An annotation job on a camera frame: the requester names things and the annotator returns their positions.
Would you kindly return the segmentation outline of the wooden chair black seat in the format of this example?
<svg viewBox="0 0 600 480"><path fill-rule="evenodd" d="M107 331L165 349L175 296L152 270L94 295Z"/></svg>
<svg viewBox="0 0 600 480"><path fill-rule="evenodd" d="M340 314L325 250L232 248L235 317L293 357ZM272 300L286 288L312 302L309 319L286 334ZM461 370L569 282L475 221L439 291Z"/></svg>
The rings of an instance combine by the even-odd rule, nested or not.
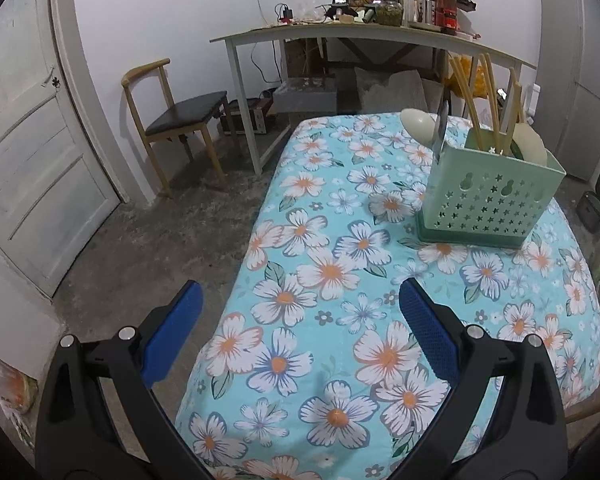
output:
<svg viewBox="0 0 600 480"><path fill-rule="evenodd" d="M170 63L170 58L160 58L158 61L131 68L121 78L121 87L126 104L128 104L135 128L140 135L140 140L143 143L151 166L154 168L162 185L162 192L166 196L173 196L170 181L166 177L152 146L158 142L178 140L182 144L188 160L193 162L194 155L188 144L187 135L196 132L201 133L204 146L206 147L216 177L219 180L220 187L222 190L226 190L225 172L222 169L218 153L215 151L208 125L212 118L221 117L222 110L228 113L227 92L215 91L175 102L168 77L166 76L166 66ZM162 94L166 101L166 110L149 126L144 126L133 98L132 87L151 73L157 74Z"/></svg>

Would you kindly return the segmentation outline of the floral blue tablecloth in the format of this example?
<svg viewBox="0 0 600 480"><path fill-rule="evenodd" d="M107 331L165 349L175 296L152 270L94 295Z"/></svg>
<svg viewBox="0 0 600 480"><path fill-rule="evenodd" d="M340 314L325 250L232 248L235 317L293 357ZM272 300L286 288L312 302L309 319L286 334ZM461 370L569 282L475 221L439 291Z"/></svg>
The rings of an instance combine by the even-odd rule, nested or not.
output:
<svg viewBox="0 0 600 480"><path fill-rule="evenodd" d="M539 339L565 406L596 390L600 304L558 203L473 169L443 219L521 245L423 242L433 169L397 114L291 135L175 419L213 478L390 477L460 372L437 306L493 339Z"/></svg>

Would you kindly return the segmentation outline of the grey storage box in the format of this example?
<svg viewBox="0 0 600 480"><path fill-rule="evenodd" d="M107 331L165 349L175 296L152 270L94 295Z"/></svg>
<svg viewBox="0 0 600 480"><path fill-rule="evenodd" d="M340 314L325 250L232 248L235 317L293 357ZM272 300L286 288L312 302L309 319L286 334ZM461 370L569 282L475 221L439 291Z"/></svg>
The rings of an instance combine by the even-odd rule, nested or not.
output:
<svg viewBox="0 0 600 480"><path fill-rule="evenodd" d="M336 80L330 77L290 77L273 93L279 113L325 113L337 111Z"/></svg>

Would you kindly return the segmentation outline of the grey refrigerator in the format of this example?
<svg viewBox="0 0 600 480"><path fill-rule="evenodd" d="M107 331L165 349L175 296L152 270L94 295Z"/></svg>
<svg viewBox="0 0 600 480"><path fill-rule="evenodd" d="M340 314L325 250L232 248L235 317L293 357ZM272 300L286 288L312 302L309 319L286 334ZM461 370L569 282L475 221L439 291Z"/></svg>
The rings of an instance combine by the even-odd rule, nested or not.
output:
<svg viewBox="0 0 600 480"><path fill-rule="evenodd" d="M534 128L566 173L590 180L600 160L600 0L541 0Z"/></svg>

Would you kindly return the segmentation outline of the cream plastic ladle spoon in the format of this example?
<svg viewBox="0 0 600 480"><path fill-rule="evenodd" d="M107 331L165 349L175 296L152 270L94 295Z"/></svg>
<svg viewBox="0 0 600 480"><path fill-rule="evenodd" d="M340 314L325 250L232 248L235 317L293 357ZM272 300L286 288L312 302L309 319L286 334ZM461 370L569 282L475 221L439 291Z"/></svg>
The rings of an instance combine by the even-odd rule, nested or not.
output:
<svg viewBox="0 0 600 480"><path fill-rule="evenodd" d="M417 108L404 108L400 111L400 121L403 129L417 143L422 144L425 148L434 146L436 122L428 113Z"/></svg>

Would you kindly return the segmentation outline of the green perforated utensil holder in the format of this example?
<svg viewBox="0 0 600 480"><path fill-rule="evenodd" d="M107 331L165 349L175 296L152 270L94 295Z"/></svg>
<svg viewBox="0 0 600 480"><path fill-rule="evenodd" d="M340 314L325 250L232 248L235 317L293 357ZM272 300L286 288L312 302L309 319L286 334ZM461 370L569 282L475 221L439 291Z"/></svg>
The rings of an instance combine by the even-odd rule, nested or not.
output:
<svg viewBox="0 0 600 480"><path fill-rule="evenodd" d="M566 173L552 153L544 166L480 151L469 130L443 143L432 163L417 236L427 243L519 248Z"/></svg>

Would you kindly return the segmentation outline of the red bottle on desk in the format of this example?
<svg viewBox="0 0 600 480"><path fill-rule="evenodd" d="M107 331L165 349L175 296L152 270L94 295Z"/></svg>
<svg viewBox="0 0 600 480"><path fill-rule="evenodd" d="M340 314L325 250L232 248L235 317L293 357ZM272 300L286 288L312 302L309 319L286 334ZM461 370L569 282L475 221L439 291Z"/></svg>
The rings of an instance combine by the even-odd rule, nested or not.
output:
<svg viewBox="0 0 600 480"><path fill-rule="evenodd" d="M456 0L437 0L436 25L446 34L455 35L457 31L457 5Z"/></svg>

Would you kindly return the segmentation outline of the white panel door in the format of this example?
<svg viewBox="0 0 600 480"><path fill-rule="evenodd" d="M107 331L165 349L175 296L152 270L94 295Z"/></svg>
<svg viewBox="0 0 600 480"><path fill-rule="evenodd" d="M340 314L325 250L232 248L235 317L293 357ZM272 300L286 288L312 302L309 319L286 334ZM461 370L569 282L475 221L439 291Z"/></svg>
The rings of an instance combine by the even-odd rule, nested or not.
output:
<svg viewBox="0 0 600 480"><path fill-rule="evenodd" d="M0 248L53 296L119 201L44 34L33 18L0 18Z"/></svg>

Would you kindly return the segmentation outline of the long white desk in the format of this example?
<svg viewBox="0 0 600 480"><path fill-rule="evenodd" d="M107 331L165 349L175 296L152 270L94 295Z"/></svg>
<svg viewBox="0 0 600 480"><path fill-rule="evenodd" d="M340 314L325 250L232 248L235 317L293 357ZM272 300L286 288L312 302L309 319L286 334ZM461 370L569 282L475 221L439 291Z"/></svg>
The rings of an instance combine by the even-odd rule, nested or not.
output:
<svg viewBox="0 0 600 480"><path fill-rule="evenodd" d="M321 52L320 69L322 72L315 76L298 77L329 77L329 71L332 68L343 70L344 68L358 67L371 72L400 72L407 69L407 66L403 63L404 58L407 58L418 48L427 48L431 51L430 66L422 70L422 73L437 81L442 81L446 76L443 57L448 53L467 55L471 58L480 53L489 53L494 63L502 67L513 67L515 70L521 70L524 66L532 70L535 68L535 65L528 61L485 46L480 42L417 27L321 22L271 25L215 38L212 41L222 42L226 49L251 165L254 173L258 176L262 174L263 167L271 159L287 133L286 131L279 133L266 150L261 151L258 148L256 133L251 125L238 49L247 46L254 47L257 44L272 44L276 47L282 57L279 62L280 73L282 74L280 84L282 84L290 78L288 75L286 44L293 41L312 39L316 41L317 49Z"/></svg>

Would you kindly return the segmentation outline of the yellow plastic bag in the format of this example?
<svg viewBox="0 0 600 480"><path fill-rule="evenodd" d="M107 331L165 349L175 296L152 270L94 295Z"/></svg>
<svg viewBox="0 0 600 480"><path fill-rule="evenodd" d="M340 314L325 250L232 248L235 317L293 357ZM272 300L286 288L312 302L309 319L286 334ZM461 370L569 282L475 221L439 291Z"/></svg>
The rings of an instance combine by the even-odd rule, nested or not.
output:
<svg viewBox="0 0 600 480"><path fill-rule="evenodd" d="M467 81L468 88L472 91L472 96L475 99L486 99L489 95L488 88L486 88L486 76L484 76L483 66L479 65L476 70L475 80L470 80L471 75L471 64L467 63L463 58L460 63L464 70L465 78ZM444 78L443 84L445 87L449 87L456 96L461 96L460 86L455 77L455 72L452 67L449 67L448 76Z"/></svg>

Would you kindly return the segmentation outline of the wooden chopstick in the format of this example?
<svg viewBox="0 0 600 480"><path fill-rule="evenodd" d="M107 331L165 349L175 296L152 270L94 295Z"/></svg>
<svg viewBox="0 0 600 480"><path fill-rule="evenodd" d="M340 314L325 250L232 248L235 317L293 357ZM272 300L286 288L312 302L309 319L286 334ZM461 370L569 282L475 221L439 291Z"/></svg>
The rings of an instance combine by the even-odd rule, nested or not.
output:
<svg viewBox="0 0 600 480"><path fill-rule="evenodd" d="M513 67L509 67L509 78L508 78L508 87L507 87L507 96L504 107L504 130L505 130L505 140L504 140L504 148L503 153L506 156L512 154L510 150L510 146L513 142L513 133L515 129L515 124L517 120L517 102L518 98L516 96L516 90L518 86L518 79L516 70Z"/></svg>
<svg viewBox="0 0 600 480"><path fill-rule="evenodd" d="M462 63L455 56L451 55L450 64L452 66L455 79L458 84L458 88L460 88L460 93L462 94L463 99L465 100L465 104L467 106L469 117L471 119L471 125L475 131L478 149L480 151L484 151L486 149L486 146L484 145L482 138L477 109L475 107L474 99L472 98L472 91L469 89L468 86L468 80L465 76Z"/></svg>
<svg viewBox="0 0 600 480"><path fill-rule="evenodd" d="M515 124L524 122L524 110L522 109L522 87L519 82L514 83L513 88L513 121Z"/></svg>
<svg viewBox="0 0 600 480"><path fill-rule="evenodd" d="M466 70L466 90L467 96L464 97L466 112L464 115L471 119L472 126L479 130L479 117L478 112L474 103L474 89L477 79L477 70L479 66L479 60L476 56L471 58L468 70Z"/></svg>
<svg viewBox="0 0 600 480"><path fill-rule="evenodd" d="M490 106L490 112L491 112L491 118L492 118L494 150L495 150L495 153L498 154L501 151L500 118L498 118L498 98L496 97L492 63L491 63L489 53L485 53L481 57L481 63L483 66L484 81L486 82L486 93L488 94L488 100L489 100L489 106Z"/></svg>

